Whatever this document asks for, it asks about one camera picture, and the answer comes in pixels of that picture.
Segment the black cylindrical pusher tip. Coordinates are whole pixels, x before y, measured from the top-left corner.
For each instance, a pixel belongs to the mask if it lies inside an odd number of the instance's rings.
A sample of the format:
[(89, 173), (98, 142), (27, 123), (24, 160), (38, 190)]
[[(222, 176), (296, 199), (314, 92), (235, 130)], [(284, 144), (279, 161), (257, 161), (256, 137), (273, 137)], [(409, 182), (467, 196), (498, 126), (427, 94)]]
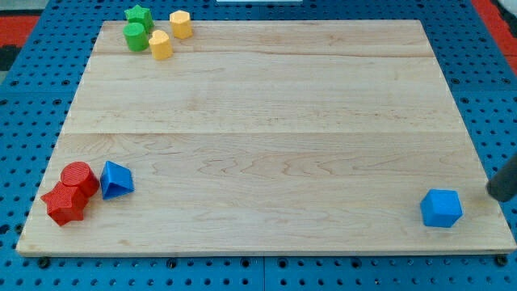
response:
[(516, 155), (513, 155), (487, 182), (488, 194), (499, 202), (507, 202), (516, 196)]

